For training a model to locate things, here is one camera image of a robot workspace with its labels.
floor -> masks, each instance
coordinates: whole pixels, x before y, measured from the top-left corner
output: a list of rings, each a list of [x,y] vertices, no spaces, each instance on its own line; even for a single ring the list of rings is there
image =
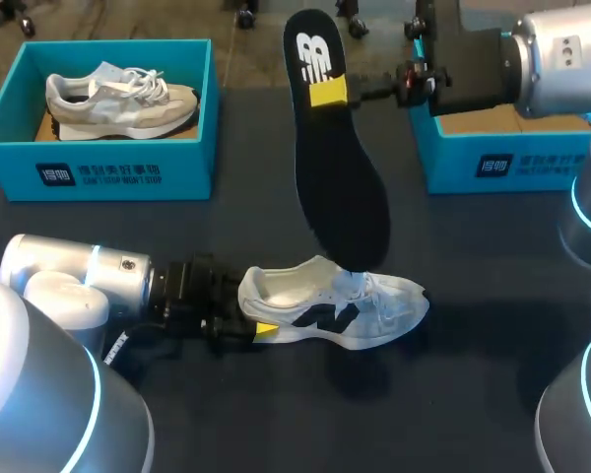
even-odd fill
[[[119,38],[206,38],[215,45],[220,81],[229,88],[286,84],[282,31],[287,18],[303,8],[334,15],[335,0],[260,0],[253,31],[234,25],[231,0],[25,0],[33,18],[35,40]],[[531,10],[570,6],[591,0],[461,0],[463,22],[471,29],[508,28],[517,15]],[[370,35],[361,41],[346,33],[349,70],[393,70],[406,47],[403,22],[411,18],[413,0],[361,0],[361,16]],[[24,41],[18,25],[0,14],[0,84]]]

black insole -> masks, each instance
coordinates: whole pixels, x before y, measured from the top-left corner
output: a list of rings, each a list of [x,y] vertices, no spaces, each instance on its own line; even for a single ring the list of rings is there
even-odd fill
[[[351,110],[311,108],[308,86],[346,73],[333,20],[319,10],[293,15],[283,36],[294,101],[295,184],[309,226],[329,258],[348,271],[378,266],[389,246],[383,182],[363,150]]]

shoelace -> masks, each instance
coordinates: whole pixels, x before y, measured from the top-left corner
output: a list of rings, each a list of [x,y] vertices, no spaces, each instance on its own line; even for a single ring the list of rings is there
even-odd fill
[[[359,288],[352,294],[351,299],[370,298],[376,307],[376,313],[380,323],[386,324],[396,318],[401,307],[391,296],[387,295],[383,288],[374,281],[370,273],[363,273],[363,279]]]
[[[129,67],[124,72],[128,75],[129,87],[140,87],[136,91],[122,94],[122,97],[126,99],[136,97],[144,99],[148,103],[168,98],[168,86],[164,79],[160,78],[163,72],[158,72],[155,69],[147,71],[139,67]]]

shoe toe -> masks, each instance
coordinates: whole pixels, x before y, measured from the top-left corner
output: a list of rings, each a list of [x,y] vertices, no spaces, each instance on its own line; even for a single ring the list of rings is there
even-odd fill
[[[192,113],[197,108],[197,95],[191,87],[168,86],[168,97],[171,101],[182,103],[182,106],[177,109],[180,115]]]

shoe tongue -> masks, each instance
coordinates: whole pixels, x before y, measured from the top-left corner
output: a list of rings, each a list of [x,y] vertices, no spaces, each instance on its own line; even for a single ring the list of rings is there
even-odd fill
[[[123,76],[125,71],[116,67],[108,62],[101,62],[100,66],[95,72],[92,73],[92,77],[96,77],[101,82],[123,82]]]
[[[351,273],[342,270],[333,279],[333,289],[350,299],[361,294],[363,284],[363,273]]]
[[[129,84],[122,82],[102,82],[100,79],[92,79],[88,84],[88,96],[93,97],[101,87],[109,87],[110,89],[115,89],[120,92],[134,92],[140,89],[140,86],[130,87]]]

